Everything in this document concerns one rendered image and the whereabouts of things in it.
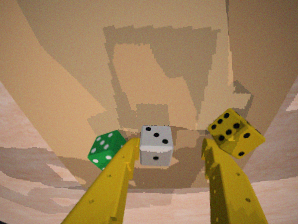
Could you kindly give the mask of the green die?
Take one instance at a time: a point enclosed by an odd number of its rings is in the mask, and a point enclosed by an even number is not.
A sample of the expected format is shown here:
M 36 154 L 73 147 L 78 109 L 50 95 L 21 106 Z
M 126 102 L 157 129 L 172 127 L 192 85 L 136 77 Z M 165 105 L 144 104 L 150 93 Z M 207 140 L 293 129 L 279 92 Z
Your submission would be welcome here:
M 126 142 L 118 130 L 97 136 L 87 158 L 103 171 Z

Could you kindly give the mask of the yellow die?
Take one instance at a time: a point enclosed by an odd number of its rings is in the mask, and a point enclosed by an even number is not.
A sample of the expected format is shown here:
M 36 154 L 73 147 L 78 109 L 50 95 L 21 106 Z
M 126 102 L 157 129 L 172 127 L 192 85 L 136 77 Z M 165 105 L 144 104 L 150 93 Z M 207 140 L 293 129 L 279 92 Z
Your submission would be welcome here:
M 241 159 L 264 143 L 266 139 L 231 108 L 218 117 L 208 127 L 208 131 L 219 149 L 236 159 Z

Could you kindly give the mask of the white die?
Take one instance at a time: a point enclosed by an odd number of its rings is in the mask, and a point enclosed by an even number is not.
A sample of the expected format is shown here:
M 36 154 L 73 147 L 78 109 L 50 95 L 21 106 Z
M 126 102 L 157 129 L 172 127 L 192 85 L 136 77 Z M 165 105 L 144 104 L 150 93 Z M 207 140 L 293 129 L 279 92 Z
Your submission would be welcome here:
M 169 166 L 174 148 L 171 128 L 143 125 L 139 148 L 142 166 Z

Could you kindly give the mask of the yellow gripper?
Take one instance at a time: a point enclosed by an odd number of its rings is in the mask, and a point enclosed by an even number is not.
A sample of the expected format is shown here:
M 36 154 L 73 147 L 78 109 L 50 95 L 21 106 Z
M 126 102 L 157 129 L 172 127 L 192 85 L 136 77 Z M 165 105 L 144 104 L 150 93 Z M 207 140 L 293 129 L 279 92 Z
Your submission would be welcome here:
M 129 139 L 61 224 L 123 224 L 139 146 L 140 138 Z M 210 187 L 210 224 L 268 224 L 247 175 L 228 153 L 204 138 L 201 159 Z

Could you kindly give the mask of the tan square mat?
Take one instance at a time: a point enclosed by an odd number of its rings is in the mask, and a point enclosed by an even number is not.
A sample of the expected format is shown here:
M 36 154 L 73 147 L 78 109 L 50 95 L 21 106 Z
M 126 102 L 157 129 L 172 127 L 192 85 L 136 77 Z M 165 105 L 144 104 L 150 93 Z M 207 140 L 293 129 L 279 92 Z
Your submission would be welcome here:
M 206 188 L 204 138 L 231 108 L 264 136 L 298 76 L 298 0 L 0 0 L 0 81 L 89 188 L 97 136 L 169 126 L 169 166 L 128 189 Z

